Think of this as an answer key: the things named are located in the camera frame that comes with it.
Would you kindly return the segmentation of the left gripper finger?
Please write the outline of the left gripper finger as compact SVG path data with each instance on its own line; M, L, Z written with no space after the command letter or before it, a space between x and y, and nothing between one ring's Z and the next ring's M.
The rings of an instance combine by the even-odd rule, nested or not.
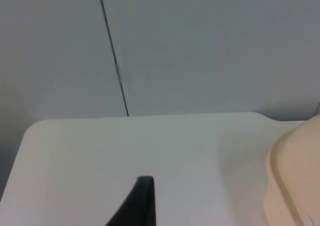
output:
M107 225L156 225L155 182L152 176L140 176Z

